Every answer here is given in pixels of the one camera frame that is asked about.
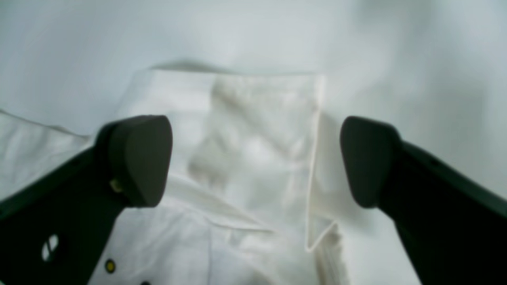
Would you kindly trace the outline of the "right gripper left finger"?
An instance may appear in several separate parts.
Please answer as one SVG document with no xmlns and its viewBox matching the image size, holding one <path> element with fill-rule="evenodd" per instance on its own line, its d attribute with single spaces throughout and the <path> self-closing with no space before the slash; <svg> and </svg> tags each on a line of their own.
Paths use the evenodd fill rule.
<svg viewBox="0 0 507 285">
<path fill-rule="evenodd" d="M 94 146 L 1 202 L 1 282 L 86 285 L 126 208 L 156 207 L 173 135 L 164 115 L 100 130 Z"/>
</svg>

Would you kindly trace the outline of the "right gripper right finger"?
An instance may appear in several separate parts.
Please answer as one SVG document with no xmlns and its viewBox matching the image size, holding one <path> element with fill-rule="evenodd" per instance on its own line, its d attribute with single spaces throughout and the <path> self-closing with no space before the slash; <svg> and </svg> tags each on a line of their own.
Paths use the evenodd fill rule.
<svg viewBox="0 0 507 285">
<path fill-rule="evenodd" d="M 350 116 L 340 131 L 350 191 L 393 220 L 423 285 L 505 285 L 507 204 L 389 124 Z"/>
</svg>

